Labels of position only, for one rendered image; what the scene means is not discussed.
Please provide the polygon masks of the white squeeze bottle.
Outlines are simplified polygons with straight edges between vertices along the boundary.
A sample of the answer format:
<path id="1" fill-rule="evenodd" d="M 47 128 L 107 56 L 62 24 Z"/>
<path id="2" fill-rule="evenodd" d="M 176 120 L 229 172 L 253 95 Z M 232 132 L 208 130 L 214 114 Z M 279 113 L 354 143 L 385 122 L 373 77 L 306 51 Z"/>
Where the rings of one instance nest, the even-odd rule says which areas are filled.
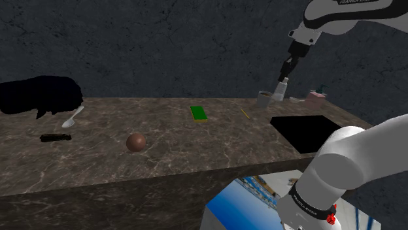
<path id="1" fill-rule="evenodd" d="M 277 87 L 275 88 L 275 91 L 272 95 L 272 99 L 275 101 L 283 101 L 284 99 L 284 94 L 286 92 L 287 89 L 287 85 L 288 85 L 288 78 L 285 77 L 282 82 L 279 82 L 277 84 Z"/>

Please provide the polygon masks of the pink soap dispenser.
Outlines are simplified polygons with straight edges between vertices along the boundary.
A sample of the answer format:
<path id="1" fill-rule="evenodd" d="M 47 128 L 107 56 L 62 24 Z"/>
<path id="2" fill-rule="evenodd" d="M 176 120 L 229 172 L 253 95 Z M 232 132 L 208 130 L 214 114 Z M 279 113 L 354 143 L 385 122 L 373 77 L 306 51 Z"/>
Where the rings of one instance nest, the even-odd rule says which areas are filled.
<path id="1" fill-rule="evenodd" d="M 324 93 L 324 89 L 327 87 L 327 85 L 321 84 L 316 90 L 311 90 L 304 101 L 304 105 L 309 109 L 319 109 L 326 100 L 327 95 Z"/>

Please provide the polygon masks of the grey cup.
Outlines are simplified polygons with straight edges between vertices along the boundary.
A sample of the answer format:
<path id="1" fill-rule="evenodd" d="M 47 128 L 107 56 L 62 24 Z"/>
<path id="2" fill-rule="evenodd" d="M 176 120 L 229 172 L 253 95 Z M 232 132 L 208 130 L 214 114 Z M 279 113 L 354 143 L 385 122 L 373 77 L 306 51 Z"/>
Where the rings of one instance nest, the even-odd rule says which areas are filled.
<path id="1" fill-rule="evenodd" d="M 267 108 L 272 99 L 272 93 L 268 91 L 259 91 L 256 104 L 259 108 Z"/>

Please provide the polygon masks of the green and yellow sponge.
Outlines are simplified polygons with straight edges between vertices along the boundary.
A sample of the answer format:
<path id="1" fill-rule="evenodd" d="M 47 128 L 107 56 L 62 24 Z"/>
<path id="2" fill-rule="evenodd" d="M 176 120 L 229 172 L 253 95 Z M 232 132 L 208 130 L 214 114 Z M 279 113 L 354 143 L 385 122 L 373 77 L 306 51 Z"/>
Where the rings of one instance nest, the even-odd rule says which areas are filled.
<path id="1" fill-rule="evenodd" d="M 191 106 L 190 112 L 194 122 L 207 122 L 208 118 L 202 106 Z"/>

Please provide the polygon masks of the blue and white robot stand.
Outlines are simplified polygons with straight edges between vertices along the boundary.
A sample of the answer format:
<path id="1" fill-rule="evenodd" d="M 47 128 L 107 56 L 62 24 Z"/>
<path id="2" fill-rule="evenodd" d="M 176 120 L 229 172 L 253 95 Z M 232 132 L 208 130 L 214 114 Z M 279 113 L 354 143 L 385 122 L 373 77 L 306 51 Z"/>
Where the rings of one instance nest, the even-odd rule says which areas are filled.
<path id="1" fill-rule="evenodd" d="M 381 223 L 340 198 L 329 220 L 314 220 L 286 198 L 299 170 L 236 178 L 206 206 L 199 230 L 382 230 Z"/>

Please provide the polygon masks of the brown ball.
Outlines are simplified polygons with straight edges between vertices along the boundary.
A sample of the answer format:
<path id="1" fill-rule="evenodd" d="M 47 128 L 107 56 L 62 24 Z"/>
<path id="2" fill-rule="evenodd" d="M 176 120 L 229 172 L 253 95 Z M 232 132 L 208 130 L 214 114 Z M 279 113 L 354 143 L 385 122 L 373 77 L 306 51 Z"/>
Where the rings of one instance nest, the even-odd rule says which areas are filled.
<path id="1" fill-rule="evenodd" d="M 131 134 L 126 140 L 126 147 L 131 152 L 140 152 L 146 146 L 146 139 L 142 134 Z"/>

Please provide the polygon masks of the white spoon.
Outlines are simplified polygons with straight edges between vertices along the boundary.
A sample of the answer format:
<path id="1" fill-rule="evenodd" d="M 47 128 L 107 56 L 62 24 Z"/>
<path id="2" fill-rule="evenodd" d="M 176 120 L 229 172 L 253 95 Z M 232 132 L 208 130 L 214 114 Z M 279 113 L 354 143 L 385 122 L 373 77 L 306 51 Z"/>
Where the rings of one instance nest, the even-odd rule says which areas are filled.
<path id="1" fill-rule="evenodd" d="M 84 106 L 79 106 L 79 107 L 75 110 L 74 114 L 73 114 L 68 120 L 66 120 L 66 121 L 61 125 L 62 128 L 68 128 L 68 127 L 73 126 L 73 125 L 75 124 L 74 117 L 75 117 L 77 114 L 79 114 L 83 109 L 84 109 Z"/>

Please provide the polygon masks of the dark oblong bar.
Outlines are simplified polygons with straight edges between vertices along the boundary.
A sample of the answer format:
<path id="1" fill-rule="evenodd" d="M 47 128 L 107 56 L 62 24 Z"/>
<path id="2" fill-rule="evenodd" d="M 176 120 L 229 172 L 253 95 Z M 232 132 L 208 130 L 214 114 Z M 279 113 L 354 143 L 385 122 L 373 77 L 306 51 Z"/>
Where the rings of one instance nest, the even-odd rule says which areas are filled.
<path id="1" fill-rule="evenodd" d="M 54 142 L 54 141 L 61 141 L 61 140 L 71 140 L 72 137 L 67 134 L 63 133 L 56 133 L 56 134 L 43 134 L 40 136 L 41 142 Z"/>

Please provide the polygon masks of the large black irregular object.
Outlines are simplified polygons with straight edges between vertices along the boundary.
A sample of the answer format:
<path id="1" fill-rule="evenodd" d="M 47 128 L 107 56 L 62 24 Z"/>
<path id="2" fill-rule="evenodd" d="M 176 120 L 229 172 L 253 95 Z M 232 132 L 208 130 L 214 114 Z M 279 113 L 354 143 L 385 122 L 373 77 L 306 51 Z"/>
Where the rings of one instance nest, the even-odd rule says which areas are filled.
<path id="1" fill-rule="evenodd" d="M 36 76 L 25 80 L 0 83 L 0 111 L 19 114 L 37 110 L 39 119 L 77 109 L 83 102 L 80 86 L 66 76 Z"/>

